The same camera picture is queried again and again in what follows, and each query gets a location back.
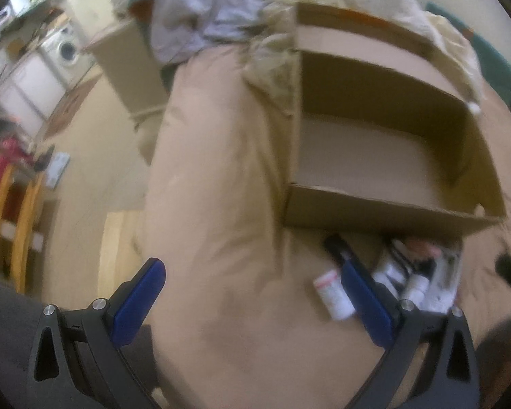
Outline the small white bottle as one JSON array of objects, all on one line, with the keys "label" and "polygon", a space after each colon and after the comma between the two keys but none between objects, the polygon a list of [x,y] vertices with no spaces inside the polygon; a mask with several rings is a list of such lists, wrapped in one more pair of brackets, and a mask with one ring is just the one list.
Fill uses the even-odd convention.
[{"label": "small white bottle", "polygon": [[427,277],[420,273],[414,273],[402,290],[401,300],[410,301],[414,306],[420,307],[424,302],[429,284],[430,281]]}]

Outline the white red-label pill bottle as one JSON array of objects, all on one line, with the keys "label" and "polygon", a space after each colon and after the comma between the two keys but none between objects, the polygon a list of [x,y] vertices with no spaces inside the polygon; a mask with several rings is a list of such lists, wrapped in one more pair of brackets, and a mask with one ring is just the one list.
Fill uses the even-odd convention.
[{"label": "white red-label pill bottle", "polygon": [[346,294],[337,271],[327,271],[317,277],[313,284],[332,320],[341,321],[354,315],[353,303]]}]

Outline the black purple lighter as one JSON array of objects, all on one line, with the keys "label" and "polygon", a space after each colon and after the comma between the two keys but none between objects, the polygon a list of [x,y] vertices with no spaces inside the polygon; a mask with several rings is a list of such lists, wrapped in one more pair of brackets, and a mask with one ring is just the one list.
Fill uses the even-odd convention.
[{"label": "black purple lighter", "polygon": [[338,233],[326,237],[323,245],[339,267],[348,263],[355,256],[353,249]]}]

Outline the tan bed sheet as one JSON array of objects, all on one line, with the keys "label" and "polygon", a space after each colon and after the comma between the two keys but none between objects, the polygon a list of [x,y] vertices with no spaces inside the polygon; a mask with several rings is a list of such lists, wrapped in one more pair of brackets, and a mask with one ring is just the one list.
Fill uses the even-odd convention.
[{"label": "tan bed sheet", "polygon": [[[181,65],[158,134],[143,245],[167,267],[150,314],[158,382],[174,408],[342,408],[381,350],[358,319],[332,320],[315,291],[336,230],[285,224],[294,108],[280,112],[249,85],[242,60],[222,46]],[[511,113],[487,91],[475,117],[506,208],[462,237],[458,301],[480,343],[511,316],[494,271],[511,250]],[[383,233],[339,232],[376,261]]]}]

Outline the wooden chair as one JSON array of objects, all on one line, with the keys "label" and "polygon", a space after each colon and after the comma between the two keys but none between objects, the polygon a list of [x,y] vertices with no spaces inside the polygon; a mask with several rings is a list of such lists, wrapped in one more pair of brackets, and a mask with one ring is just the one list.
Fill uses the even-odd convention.
[{"label": "wooden chair", "polygon": [[44,246],[36,227],[45,188],[44,172],[0,155],[0,276],[18,293],[26,291],[29,253]]}]

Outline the white bathroom scale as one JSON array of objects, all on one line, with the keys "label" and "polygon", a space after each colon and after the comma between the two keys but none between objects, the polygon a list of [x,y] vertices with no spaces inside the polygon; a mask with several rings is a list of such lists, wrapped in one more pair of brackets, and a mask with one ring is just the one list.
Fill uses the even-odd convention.
[{"label": "white bathroom scale", "polygon": [[46,170],[46,188],[56,188],[70,160],[71,155],[67,152],[57,152],[53,155]]}]

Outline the brown cardboard box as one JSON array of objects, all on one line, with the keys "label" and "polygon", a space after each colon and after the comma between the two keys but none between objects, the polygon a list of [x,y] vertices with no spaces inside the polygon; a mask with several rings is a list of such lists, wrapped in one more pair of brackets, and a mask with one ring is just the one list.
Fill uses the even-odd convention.
[{"label": "brown cardboard box", "polygon": [[294,49],[285,224],[460,238],[504,219],[481,127],[430,40],[300,3]]}]

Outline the large cardboard box on floor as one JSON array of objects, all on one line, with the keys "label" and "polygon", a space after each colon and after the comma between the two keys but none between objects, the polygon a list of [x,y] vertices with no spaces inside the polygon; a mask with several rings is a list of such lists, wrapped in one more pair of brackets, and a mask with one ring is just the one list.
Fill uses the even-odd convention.
[{"label": "large cardboard box on floor", "polygon": [[131,116],[146,116],[164,109],[168,91],[133,19],[116,21],[99,31],[87,43],[86,50],[95,57]]}]

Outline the green pillow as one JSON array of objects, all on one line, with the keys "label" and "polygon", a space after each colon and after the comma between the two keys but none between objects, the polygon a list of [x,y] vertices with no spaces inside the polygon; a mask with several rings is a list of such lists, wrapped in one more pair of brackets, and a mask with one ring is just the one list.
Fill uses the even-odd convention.
[{"label": "green pillow", "polygon": [[484,79],[511,111],[511,64],[506,58],[481,35],[475,33],[467,24],[439,5],[428,2],[425,9],[446,18],[472,44],[475,53],[477,53]]}]

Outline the white washing machine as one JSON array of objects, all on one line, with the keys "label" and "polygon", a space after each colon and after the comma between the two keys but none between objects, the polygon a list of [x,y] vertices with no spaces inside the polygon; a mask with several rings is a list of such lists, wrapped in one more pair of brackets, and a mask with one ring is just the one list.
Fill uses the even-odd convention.
[{"label": "white washing machine", "polygon": [[71,23],[52,31],[38,49],[68,88],[76,86],[95,63]]}]

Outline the lavender white duvet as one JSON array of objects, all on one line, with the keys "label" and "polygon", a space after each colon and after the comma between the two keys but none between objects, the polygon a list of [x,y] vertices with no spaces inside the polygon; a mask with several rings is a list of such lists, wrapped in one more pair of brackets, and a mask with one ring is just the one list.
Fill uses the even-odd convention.
[{"label": "lavender white duvet", "polygon": [[142,23],[155,60],[178,65],[222,43],[245,43],[263,30],[267,0],[111,0],[118,15],[150,3]]}]

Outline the cream patterned blanket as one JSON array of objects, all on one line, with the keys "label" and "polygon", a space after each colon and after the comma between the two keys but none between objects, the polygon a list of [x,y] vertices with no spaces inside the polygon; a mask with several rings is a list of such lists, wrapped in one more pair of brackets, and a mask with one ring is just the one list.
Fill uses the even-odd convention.
[{"label": "cream patterned blanket", "polygon": [[484,79],[475,49],[450,21],[421,9],[416,0],[266,0],[260,12],[263,31],[245,51],[243,77],[284,112],[292,109],[293,25],[298,3],[352,9],[424,37],[432,46],[431,63],[450,79],[471,113],[481,112]]}]

